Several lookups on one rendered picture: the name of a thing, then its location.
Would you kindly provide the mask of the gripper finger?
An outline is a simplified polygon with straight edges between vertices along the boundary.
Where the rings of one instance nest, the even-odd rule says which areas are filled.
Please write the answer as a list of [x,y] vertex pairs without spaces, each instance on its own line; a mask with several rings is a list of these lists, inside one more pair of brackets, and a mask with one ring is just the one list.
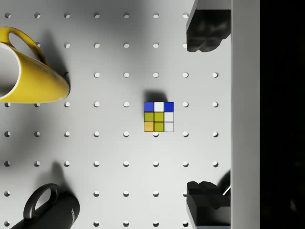
[[186,24],[187,51],[213,51],[230,34],[231,0],[194,0]]
[[216,185],[209,181],[187,183],[186,203],[192,226],[231,225],[231,184],[228,171]]

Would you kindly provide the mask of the black mug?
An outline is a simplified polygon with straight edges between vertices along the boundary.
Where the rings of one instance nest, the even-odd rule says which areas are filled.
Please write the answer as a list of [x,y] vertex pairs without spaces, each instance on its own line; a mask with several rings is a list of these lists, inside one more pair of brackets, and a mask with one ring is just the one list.
[[[51,191],[49,200],[36,208],[39,198],[48,189]],[[23,219],[11,229],[70,229],[79,212],[79,201],[72,193],[60,193],[57,184],[49,183],[32,193],[25,204]]]

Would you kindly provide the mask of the puzzle cube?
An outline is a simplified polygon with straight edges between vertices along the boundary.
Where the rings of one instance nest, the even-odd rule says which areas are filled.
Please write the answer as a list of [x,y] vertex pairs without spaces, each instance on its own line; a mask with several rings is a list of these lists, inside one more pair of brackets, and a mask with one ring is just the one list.
[[144,102],[144,131],[173,132],[174,102]]

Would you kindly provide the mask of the yellow mug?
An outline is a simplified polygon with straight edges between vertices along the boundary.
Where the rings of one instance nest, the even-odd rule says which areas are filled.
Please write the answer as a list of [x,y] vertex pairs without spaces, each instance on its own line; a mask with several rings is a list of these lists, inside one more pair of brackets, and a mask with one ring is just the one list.
[[[9,34],[18,36],[37,57],[17,50]],[[65,99],[70,92],[66,79],[54,71],[37,44],[24,32],[0,27],[0,102],[37,104]]]

